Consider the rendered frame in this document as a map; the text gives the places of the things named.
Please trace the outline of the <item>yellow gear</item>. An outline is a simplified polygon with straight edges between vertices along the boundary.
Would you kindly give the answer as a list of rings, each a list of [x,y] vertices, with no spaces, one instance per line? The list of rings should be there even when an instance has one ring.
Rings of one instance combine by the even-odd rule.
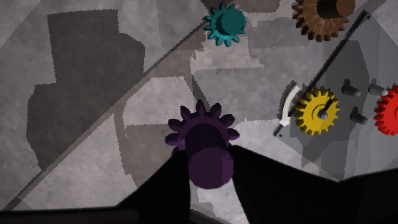
[[[320,135],[321,130],[328,132],[327,127],[334,125],[332,121],[338,118],[336,111],[340,110],[340,107],[336,106],[339,100],[334,96],[333,92],[328,92],[325,88],[322,88],[321,91],[314,88],[313,95],[306,92],[306,99],[300,97],[301,105],[295,106],[299,113],[294,114],[293,117],[300,119],[295,125],[301,127],[300,130],[309,135],[313,135],[314,132]],[[324,110],[328,114],[326,120],[318,118],[320,110]]]

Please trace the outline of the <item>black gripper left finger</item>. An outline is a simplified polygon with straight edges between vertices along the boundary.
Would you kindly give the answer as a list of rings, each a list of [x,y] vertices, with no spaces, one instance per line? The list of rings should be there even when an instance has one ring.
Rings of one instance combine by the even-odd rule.
[[[189,224],[187,151],[177,151],[143,185],[111,207],[0,211],[0,224]]]

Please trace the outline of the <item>white curved arrow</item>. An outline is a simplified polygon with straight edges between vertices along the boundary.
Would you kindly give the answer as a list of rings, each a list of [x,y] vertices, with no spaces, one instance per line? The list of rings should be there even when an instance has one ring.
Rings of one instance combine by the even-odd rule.
[[[293,96],[296,95],[296,93],[300,90],[300,88],[296,85],[291,92],[289,93],[288,97],[285,100],[284,106],[283,106],[283,110],[282,110],[282,119],[279,121],[279,123],[281,125],[283,125],[284,127],[286,125],[290,124],[290,117],[288,117],[288,109],[290,106],[290,101],[293,98]]]

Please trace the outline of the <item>red gear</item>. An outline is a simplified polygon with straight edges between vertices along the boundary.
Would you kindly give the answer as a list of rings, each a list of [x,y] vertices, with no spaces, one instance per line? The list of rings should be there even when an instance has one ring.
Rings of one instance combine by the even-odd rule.
[[[374,117],[377,122],[378,131],[386,135],[395,136],[398,133],[398,85],[393,85],[392,90],[386,96],[381,96],[382,101],[377,102],[378,108],[374,109],[377,116]]]

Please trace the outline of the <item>dark teal gear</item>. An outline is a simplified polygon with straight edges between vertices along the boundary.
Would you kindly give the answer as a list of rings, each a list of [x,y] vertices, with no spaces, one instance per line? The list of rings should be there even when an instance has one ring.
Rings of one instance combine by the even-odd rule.
[[[215,8],[211,8],[211,13],[214,15],[205,16],[204,19],[210,22],[203,28],[205,31],[210,31],[212,34],[208,35],[207,39],[216,39],[216,46],[219,46],[224,40],[225,45],[229,47],[230,40],[234,42],[239,42],[237,34],[245,34],[244,28],[246,26],[245,16],[242,14],[242,10],[238,11],[234,9],[235,5],[231,4],[228,9],[225,9],[223,2],[219,4],[219,11]]]

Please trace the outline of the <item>brown gear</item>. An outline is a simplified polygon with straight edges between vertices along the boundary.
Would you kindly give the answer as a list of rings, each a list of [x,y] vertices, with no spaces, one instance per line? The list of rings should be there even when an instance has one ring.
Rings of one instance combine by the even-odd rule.
[[[295,0],[299,4],[291,7],[298,11],[293,19],[300,20],[296,28],[303,28],[301,35],[308,35],[308,40],[317,42],[330,41],[338,37],[337,31],[345,30],[343,23],[356,7],[355,0]]]

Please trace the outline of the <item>purple gear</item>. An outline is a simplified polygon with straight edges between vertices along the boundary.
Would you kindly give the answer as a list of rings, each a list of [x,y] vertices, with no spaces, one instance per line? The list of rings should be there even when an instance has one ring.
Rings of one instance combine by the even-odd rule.
[[[201,189],[223,187],[233,175],[234,158],[228,147],[229,140],[240,138],[237,130],[230,127],[235,118],[232,114],[221,115],[217,102],[206,112],[201,99],[196,103],[196,112],[180,106],[181,117],[169,119],[168,126],[175,132],[165,137],[165,144],[176,146],[171,157],[179,150],[187,151],[189,179]],[[226,129],[227,128],[227,129]]]

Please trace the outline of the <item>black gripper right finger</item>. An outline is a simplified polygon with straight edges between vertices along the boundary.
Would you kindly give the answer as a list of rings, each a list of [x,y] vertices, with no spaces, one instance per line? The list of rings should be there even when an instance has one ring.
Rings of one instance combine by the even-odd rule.
[[[336,182],[238,145],[228,149],[249,224],[373,224],[398,214],[398,168]]]

